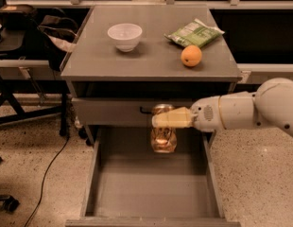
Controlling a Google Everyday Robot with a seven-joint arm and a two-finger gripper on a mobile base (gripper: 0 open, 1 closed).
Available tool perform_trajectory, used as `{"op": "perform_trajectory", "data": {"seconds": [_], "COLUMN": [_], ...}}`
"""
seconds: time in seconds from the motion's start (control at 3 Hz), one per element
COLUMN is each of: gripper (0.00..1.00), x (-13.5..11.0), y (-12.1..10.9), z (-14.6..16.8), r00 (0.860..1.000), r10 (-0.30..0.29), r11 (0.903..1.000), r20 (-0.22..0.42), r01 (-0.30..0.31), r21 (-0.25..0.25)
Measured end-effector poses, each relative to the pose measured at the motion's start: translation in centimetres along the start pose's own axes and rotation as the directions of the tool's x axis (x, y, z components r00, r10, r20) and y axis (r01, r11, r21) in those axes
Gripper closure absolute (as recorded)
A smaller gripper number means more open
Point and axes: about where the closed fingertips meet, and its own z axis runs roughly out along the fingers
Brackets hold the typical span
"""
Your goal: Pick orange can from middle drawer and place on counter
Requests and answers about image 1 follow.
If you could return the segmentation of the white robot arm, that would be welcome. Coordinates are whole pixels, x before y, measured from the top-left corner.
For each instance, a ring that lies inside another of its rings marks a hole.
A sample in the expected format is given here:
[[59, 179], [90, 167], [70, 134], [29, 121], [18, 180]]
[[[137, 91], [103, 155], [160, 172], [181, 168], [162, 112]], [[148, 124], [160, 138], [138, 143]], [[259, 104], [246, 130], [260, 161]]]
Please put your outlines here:
[[277, 127], [293, 137], [293, 81], [270, 79], [253, 93], [202, 98], [190, 108], [154, 115], [152, 126], [203, 132]]

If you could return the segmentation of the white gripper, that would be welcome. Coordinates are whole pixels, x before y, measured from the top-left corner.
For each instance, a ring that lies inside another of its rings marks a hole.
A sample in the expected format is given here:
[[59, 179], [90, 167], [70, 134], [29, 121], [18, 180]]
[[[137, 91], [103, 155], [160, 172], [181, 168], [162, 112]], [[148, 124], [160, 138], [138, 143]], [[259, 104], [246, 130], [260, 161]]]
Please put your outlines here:
[[219, 131], [223, 129], [219, 113], [219, 96], [199, 99], [190, 110], [181, 107], [152, 117], [154, 128], [183, 129], [193, 126], [202, 132]]

